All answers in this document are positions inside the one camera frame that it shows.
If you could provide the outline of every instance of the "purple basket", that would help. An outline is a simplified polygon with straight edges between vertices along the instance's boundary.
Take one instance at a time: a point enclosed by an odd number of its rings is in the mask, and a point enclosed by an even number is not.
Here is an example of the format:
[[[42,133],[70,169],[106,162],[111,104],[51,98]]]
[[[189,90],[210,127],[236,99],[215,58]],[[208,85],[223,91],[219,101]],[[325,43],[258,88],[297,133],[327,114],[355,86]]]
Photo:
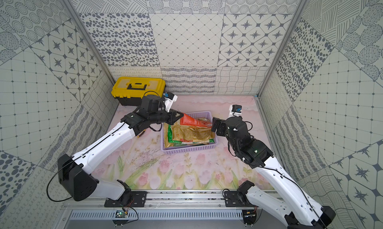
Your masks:
[[[196,113],[187,113],[190,117],[193,117],[195,119],[197,118],[208,118],[210,121],[213,121],[213,117],[211,116],[210,111],[203,111],[203,112],[196,112]],[[217,137],[214,138],[214,143],[209,143],[207,145],[201,145],[201,146],[193,146],[193,145],[187,145],[187,146],[178,146],[178,147],[167,147],[165,148],[164,144],[164,127],[161,129],[161,151],[165,154],[173,154],[177,152],[190,152],[190,151],[197,151],[197,150],[203,150],[203,149],[213,149],[218,143]]]

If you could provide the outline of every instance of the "pink floral mat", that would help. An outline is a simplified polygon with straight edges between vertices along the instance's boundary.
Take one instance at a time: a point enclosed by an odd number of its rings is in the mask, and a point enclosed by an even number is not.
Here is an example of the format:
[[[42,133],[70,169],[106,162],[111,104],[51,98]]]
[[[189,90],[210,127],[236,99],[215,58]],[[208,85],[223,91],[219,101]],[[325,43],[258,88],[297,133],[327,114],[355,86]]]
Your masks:
[[[253,124],[251,135],[270,146],[251,96],[179,96],[172,108],[185,113],[210,111],[213,117],[226,119],[231,104],[242,105],[242,117]],[[134,109],[119,105],[109,130]],[[164,154],[160,132],[147,129],[140,138],[114,151],[92,175],[110,181],[120,179],[132,189],[236,189],[246,180],[261,189],[272,189],[260,174],[230,155],[225,137],[218,140],[214,149]]]

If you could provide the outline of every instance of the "robotic arm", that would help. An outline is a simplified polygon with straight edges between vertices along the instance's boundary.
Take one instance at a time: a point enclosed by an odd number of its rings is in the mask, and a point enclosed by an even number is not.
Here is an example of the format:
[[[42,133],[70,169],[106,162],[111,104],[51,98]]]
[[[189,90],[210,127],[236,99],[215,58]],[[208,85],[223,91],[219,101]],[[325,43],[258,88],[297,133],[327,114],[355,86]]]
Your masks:
[[[285,202],[264,193],[249,181],[237,189],[239,201],[260,206],[291,229],[326,228],[333,221],[335,212],[307,195],[283,169],[272,151],[250,135],[240,116],[241,109],[240,105],[231,105],[229,118],[213,118],[211,130],[218,136],[225,136],[228,149],[231,145],[235,155],[266,178]]]
[[[120,180],[117,182],[98,180],[91,173],[114,150],[139,135],[144,129],[150,128],[151,124],[173,125],[184,116],[183,113],[170,109],[173,102],[177,100],[176,95],[165,93],[164,98],[165,102],[156,95],[144,96],[141,106],[124,116],[99,140],[72,157],[64,154],[58,159],[59,182],[75,201],[81,201],[89,196],[110,198],[122,205],[132,201],[131,189],[127,184]]]

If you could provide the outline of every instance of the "black mounting plate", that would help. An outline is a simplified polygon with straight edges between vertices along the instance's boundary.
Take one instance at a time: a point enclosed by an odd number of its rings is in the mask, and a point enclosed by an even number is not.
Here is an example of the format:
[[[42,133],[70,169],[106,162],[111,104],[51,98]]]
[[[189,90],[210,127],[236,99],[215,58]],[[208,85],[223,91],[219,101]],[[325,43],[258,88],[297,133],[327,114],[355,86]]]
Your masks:
[[[237,191],[224,191],[223,196],[225,197],[225,205],[226,207],[238,207],[238,206],[248,206],[248,207],[254,207],[253,204],[250,204],[248,202],[245,203],[245,205],[242,205],[241,202],[238,200]]]
[[[132,191],[133,203],[131,207],[144,207],[146,201],[146,191]],[[104,207],[122,207],[121,203],[117,200],[107,199]]]

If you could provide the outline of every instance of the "red snack bag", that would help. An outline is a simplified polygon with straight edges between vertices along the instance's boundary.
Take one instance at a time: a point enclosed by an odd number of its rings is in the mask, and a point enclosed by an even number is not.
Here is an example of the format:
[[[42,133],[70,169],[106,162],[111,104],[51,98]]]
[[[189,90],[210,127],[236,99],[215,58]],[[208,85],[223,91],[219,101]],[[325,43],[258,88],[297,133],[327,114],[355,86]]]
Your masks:
[[[211,128],[211,122],[203,121],[203,120],[196,120],[193,117],[190,117],[189,115],[184,113],[184,116],[180,119],[180,125],[189,125],[189,126],[196,126],[196,127],[202,127],[202,128]]]

